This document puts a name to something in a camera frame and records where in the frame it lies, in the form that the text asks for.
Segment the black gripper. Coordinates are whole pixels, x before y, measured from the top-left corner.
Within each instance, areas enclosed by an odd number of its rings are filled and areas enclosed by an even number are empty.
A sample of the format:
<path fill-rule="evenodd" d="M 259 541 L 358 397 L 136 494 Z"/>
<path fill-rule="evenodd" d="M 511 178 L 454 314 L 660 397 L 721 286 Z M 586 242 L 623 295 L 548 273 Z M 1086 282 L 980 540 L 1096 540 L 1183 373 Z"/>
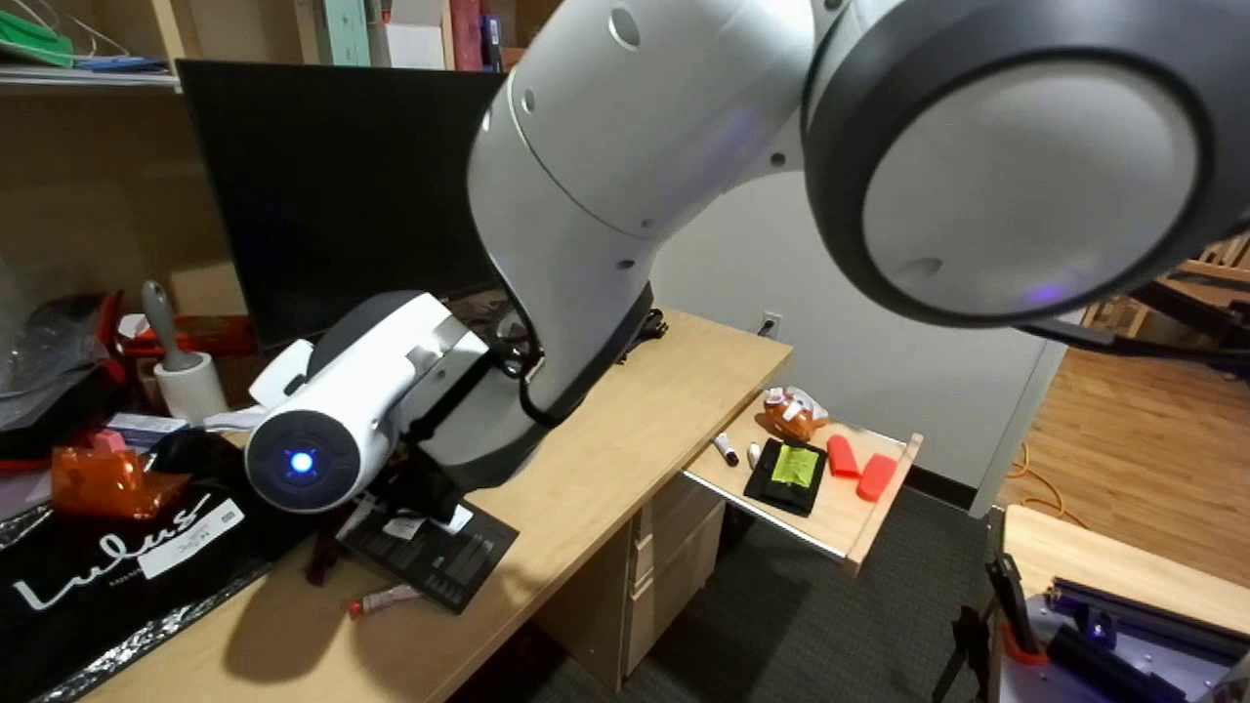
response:
<path fill-rule="evenodd" d="M 424 520 L 449 520 L 462 504 L 454 476 L 409 442 L 394 445 L 370 493 L 385 511 L 418 511 Z"/>

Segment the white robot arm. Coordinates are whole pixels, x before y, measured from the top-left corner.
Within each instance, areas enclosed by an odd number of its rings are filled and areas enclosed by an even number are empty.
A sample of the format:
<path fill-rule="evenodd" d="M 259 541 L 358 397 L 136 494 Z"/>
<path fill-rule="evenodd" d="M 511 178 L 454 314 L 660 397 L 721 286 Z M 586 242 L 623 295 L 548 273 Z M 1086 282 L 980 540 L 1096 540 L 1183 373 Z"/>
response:
<path fill-rule="evenodd" d="M 1079 343 L 1237 231 L 1247 71 L 1250 0 L 560 0 L 468 155 L 532 364 L 431 291 L 366 302 L 345 351 L 272 358 L 247 481 L 290 514 L 392 458 L 509 481 L 638 340 L 664 242 L 768 170 L 886 314 Z"/>

